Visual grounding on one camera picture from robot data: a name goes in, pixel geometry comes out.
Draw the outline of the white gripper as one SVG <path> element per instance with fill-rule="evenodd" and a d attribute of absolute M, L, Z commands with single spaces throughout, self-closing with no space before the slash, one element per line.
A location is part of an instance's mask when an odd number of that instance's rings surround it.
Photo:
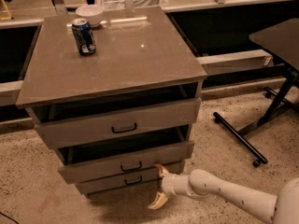
<path fill-rule="evenodd" d="M 159 177 L 162 178 L 161 189 L 163 192 L 156 193 L 154 201 L 148 206 L 150 210 L 163 207 L 169 197 L 187 196 L 190 190 L 188 175 L 169 174 L 169 171 L 159 163 L 156 163 L 155 167 L 158 169 Z"/>

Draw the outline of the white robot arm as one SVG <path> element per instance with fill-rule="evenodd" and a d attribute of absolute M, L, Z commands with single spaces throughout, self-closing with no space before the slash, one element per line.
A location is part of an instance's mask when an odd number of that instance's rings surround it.
<path fill-rule="evenodd" d="M 219 196 L 264 224 L 299 224 L 299 178 L 292 179 L 278 195 L 273 195 L 225 181 L 201 169 L 177 175 L 169 173 L 161 164 L 156 167 L 162 179 L 162 191 L 156 193 L 154 202 L 149 205 L 151 210 L 161 208 L 178 195 L 201 202 Z"/>

